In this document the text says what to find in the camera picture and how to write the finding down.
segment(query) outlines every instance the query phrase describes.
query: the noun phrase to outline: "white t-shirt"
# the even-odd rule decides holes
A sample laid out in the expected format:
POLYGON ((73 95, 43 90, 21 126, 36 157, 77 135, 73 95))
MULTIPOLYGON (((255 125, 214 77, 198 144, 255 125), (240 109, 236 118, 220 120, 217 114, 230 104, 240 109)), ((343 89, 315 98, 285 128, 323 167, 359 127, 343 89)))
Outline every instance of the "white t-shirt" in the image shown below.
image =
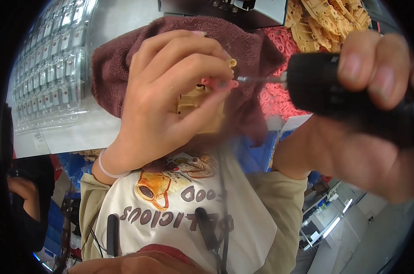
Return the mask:
MULTIPOLYGON (((107 218, 115 214, 120 220, 119 256, 152 243, 162 244, 216 272, 216 260, 205 246, 194 212, 199 206, 205 208, 219 238, 224 208, 218 163, 205 153, 190 154, 168 159, 166 171, 138 171, 117 179, 105 196, 96 224, 96 237, 104 249, 107 218)), ((265 263, 277 226, 242 170, 226 167, 223 171, 230 225, 227 271, 254 273, 265 263)))

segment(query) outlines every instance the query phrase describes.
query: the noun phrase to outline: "hand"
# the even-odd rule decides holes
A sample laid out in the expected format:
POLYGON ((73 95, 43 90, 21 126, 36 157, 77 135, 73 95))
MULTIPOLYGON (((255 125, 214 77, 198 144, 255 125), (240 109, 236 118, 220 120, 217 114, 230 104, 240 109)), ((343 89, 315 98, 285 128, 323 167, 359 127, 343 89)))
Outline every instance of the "hand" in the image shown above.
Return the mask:
MULTIPOLYGON (((382 110, 394 108, 408 82, 414 87, 414 59, 402 36, 353 32, 343 44, 338 78, 352 92, 368 89, 382 110)), ((369 190, 393 203, 414 198, 414 148, 400 150, 387 140, 355 132, 345 124, 313 115, 309 166, 369 190)))
POLYGON ((132 58, 120 132, 101 159, 103 167, 122 174, 185 145, 212 120, 230 91, 212 92, 183 119, 168 110, 202 78, 231 80, 229 58, 218 41, 200 32, 177 30, 145 40, 132 58))

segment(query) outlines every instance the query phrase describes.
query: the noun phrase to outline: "black screwdriver handle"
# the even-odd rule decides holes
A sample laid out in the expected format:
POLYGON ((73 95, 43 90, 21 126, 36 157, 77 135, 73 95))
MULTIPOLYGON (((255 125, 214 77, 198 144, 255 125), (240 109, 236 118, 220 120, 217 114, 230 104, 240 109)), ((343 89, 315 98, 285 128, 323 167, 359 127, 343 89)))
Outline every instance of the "black screwdriver handle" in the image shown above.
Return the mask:
POLYGON ((287 67, 287 88, 298 108, 355 126, 401 148, 414 146, 414 92, 408 87, 390 111, 379 110, 366 90, 349 92, 339 84, 337 53, 298 53, 287 67))

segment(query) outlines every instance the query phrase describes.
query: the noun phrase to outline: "maroon towel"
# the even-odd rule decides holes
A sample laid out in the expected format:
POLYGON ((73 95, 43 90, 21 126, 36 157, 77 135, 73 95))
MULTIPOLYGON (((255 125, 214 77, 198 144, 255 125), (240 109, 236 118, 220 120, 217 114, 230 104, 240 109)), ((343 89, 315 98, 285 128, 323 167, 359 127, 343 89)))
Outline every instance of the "maroon towel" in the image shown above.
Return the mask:
MULTIPOLYGON (((209 37, 219 41, 232 58, 237 60, 235 76, 268 76, 285 61, 281 52, 261 30, 248 33, 226 20, 214 17, 165 16, 119 36, 94 51, 91 91, 97 103, 120 118, 133 54, 145 39, 177 29, 205 31, 209 37)), ((242 133, 251 138, 254 147, 261 146, 268 130, 258 101, 262 86, 239 84, 225 102, 225 119, 221 131, 218 134, 198 134, 172 154, 188 149, 206 150, 232 135, 242 133)), ((164 164, 165 161, 159 159, 144 169, 162 171, 164 164)))

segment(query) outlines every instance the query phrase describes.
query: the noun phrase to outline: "pink plastic part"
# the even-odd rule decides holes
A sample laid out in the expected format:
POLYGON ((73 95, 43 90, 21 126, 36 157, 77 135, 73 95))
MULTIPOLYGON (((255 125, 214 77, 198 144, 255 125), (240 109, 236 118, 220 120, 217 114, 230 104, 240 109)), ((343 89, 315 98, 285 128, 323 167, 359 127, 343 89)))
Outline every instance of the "pink plastic part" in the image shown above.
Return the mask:
MULTIPOLYGON (((264 28, 263 30, 286 59, 286 63, 273 74, 274 76, 281 76, 283 71, 287 69, 287 63, 290 57, 295 52, 299 52, 299 49, 292 38, 290 30, 287 28, 272 27, 264 28)), ((267 83, 265 89, 259 94, 259 102, 265 119, 270 115, 280 115, 283 120, 287 121, 292 116, 309 114, 307 111, 297 110, 295 108, 291 102, 289 92, 284 90, 280 84, 267 83)))
POLYGON ((228 91, 239 86, 236 80, 221 81, 219 79, 202 78, 201 84, 211 87, 213 90, 228 91))

